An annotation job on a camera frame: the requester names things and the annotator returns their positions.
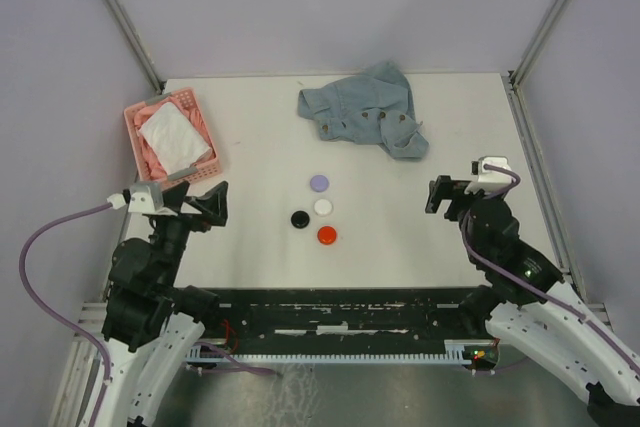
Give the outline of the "purple earbud case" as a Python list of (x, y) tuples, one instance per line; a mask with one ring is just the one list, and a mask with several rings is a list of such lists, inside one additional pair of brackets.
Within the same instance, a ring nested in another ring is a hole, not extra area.
[(314, 175), (310, 179), (310, 187), (315, 192), (324, 192), (329, 188), (329, 179), (321, 174)]

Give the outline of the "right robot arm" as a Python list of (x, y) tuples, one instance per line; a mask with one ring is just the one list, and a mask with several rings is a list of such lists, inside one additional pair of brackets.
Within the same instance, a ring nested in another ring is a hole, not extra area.
[(639, 355), (584, 303), (560, 270), (519, 236), (506, 201), (518, 174), (498, 168), (498, 181), (477, 186), (441, 175), (429, 184), (425, 211), (450, 203), (469, 261), (487, 280), (458, 315), (467, 336), (508, 341), (553, 374), (586, 405), (599, 426), (639, 423)]

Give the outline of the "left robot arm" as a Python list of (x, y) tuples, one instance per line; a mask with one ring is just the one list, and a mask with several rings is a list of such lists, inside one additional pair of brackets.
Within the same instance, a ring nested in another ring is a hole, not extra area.
[(223, 227), (228, 183), (205, 194), (183, 181), (167, 190), (153, 182), (124, 195), (129, 213), (146, 217), (148, 239), (129, 238), (112, 256), (100, 362), (82, 426), (151, 426), (168, 387), (200, 337), (221, 325), (219, 298), (174, 285), (189, 237)]

